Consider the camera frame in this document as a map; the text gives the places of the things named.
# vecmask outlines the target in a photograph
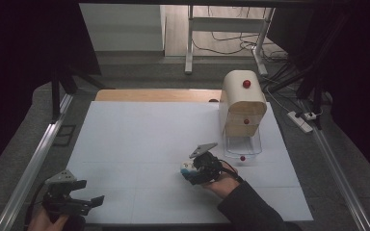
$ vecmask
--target white board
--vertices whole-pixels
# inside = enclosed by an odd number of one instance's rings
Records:
[[[262,153],[237,167],[284,220],[312,220],[272,108],[260,124]],[[87,223],[226,223],[221,200],[179,173],[199,144],[217,142],[223,158],[218,103],[92,102],[67,169],[87,187],[77,199],[105,195]]]

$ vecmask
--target white desk leg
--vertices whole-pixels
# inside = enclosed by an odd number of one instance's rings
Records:
[[[185,74],[192,74],[192,52],[194,46],[192,44],[192,30],[194,23],[194,6],[189,6],[188,8],[188,45],[186,51],[186,60],[185,60]]]
[[[259,69],[259,74],[261,76],[269,75],[267,72],[266,66],[263,64],[262,58],[260,56],[260,51],[262,50],[263,41],[264,41],[264,38],[266,38],[267,30],[269,29],[270,22],[272,21],[273,11],[274,11],[274,8],[270,8],[269,11],[267,12],[267,15],[263,21],[263,27],[261,29],[260,36],[257,40],[257,44],[253,48],[254,59],[256,60],[257,67]]]

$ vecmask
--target gray carpet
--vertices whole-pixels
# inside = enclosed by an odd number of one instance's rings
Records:
[[[194,73],[185,75],[183,62],[184,60],[180,58],[148,57],[142,60],[140,57],[134,59],[134,62],[107,63],[101,66],[103,76],[98,77],[98,80],[118,89],[220,89],[224,77],[233,69],[251,69],[257,72],[252,59],[196,59]],[[281,66],[282,64],[267,64],[270,75]],[[63,123],[63,130],[55,139],[55,145],[50,148],[25,206],[29,205],[33,192],[42,180],[65,169],[87,109],[98,91],[81,79],[75,79],[80,90],[73,97]],[[281,90],[280,93],[288,97],[294,95],[292,90],[287,89]],[[289,120],[286,116],[287,112],[270,95],[266,96],[272,103],[280,131],[314,216],[314,221],[297,223],[303,230],[309,231],[357,230],[351,212],[336,187],[313,136],[304,134]],[[42,86],[35,91],[33,106],[0,158],[0,215],[50,122],[50,97],[50,85]],[[286,98],[277,94],[275,98],[288,109],[298,110]],[[329,111],[330,105],[326,100],[321,121],[323,130],[370,218],[370,166],[345,134],[333,123]],[[61,136],[72,129],[75,129],[72,136]],[[17,216],[13,230],[22,229],[25,206]],[[87,228],[87,230],[98,229],[100,228]]]

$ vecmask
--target black cloth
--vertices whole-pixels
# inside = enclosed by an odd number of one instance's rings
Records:
[[[276,210],[270,207],[257,192],[243,182],[218,206],[232,222],[236,230],[301,230],[293,223],[286,223]]]

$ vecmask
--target wooden panel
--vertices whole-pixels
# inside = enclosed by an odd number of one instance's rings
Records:
[[[101,90],[95,101],[208,102],[221,98],[221,90]]]

